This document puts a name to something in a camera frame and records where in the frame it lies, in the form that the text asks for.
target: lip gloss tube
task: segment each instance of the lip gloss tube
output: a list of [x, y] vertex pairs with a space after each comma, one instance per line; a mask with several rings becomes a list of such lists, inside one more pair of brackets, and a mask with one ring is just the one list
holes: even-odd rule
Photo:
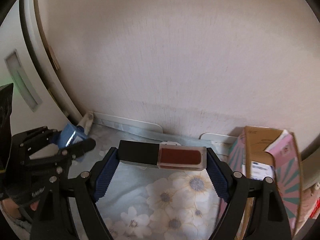
[[202, 171], [207, 166], [207, 148], [120, 141], [117, 153], [122, 163], [131, 165]]

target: white wall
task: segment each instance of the white wall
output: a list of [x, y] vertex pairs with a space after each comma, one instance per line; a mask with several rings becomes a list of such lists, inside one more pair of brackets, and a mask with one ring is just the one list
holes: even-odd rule
[[320, 130], [320, 24], [305, 0], [39, 0], [60, 78], [96, 112], [164, 132]]
[[[54, 102], [36, 72], [24, 41], [19, 12], [19, 0], [17, 0], [0, 28], [0, 86], [14, 83], [10, 117], [12, 135], [41, 126], [61, 130], [68, 119]], [[34, 111], [27, 105], [7, 68], [5, 59], [14, 51], [26, 75], [23, 76], [24, 82], [27, 86], [30, 82], [34, 89], [33, 91], [28, 87], [38, 103]]]

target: metal screw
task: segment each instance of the metal screw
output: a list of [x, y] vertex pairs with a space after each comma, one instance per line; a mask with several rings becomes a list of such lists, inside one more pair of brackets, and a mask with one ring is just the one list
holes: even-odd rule
[[242, 177], [242, 173], [241, 172], [239, 172], [239, 171], [235, 171], [234, 173], [233, 173], [233, 176], [235, 176], [236, 178], [241, 178]]
[[81, 178], [87, 178], [87, 177], [89, 177], [89, 175], [90, 175], [90, 172], [88, 172], [88, 171], [83, 171], [83, 172], [80, 174]]
[[63, 169], [59, 166], [57, 167], [56, 171], [58, 174], [61, 174], [63, 172]]
[[57, 177], [56, 177], [56, 176], [52, 176], [52, 177], [49, 179], [49, 181], [50, 181], [51, 183], [54, 183], [54, 182], [57, 181]]
[[273, 182], [273, 179], [272, 179], [272, 178], [270, 178], [270, 177], [266, 177], [266, 182], [268, 182], [268, 183], [272, 183], [272, 182]]

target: blue rubber grip pad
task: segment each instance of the blue rubber grip pad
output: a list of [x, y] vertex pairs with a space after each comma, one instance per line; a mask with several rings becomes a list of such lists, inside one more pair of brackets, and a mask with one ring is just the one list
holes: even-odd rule
[[99, 198], [104, 197], [104, 195], [106, 194], [110, 181], [113, 175], [115, 174], [118, 165], [119, 165], [119, 160], [117, 159], [117, 150], [116, 150], [111, 154], [110, 158], [104, 165], [101, 173], [99, 174], [96, 180], [96, 187], [93, 194], [93, 198], [95, 202], [97, 202]]
[[220, 168], [216, 164], [214, 158], [207, 152], [207, 173], [211, 179], [214, 189], [219, 198], [222, 198], [226, 203], [230, 201], [228, 190], [228, 181], [222, 174]]

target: floral bedsheet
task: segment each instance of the floral bedsheet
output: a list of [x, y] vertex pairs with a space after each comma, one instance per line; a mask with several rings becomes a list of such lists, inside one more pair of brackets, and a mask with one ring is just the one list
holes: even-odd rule
[[[93, 127], [96, 148], [82, 163], [74, 163], [69, 177], [90, 170], [121, 139], [153, 142], [124, 132]], [[115, 240], [200, 240], [214, 230], [220, 199], [203, 171], [142, 168], [120, 163], [108, 190], [96, 203]], [[87, 240], [75, 200], [70, 199], [79, 238]]]
[[101, 205], [100, 201], [97, 204], [103, 220], [115, 240], [136, 238], [208, 239], [213, 232], [219, 198], [206, 170], [175, 171], [169, 176], [156, 179], [154, 182], [138, 188], [140, 195], [137, 192], [134, 193], [135, 188], [131, 188], [133, 192], [127, 192], [129, 195], [133, 193], [131, 203], [121, 203], [120, 199], [119, 203], [118, 201], [114, 203], [119, 207], [118, 214], [104, 210], [104, 207], [112, 204], [108, 201], [105, 203], [104, 199], [101, 202], [106, 205]]

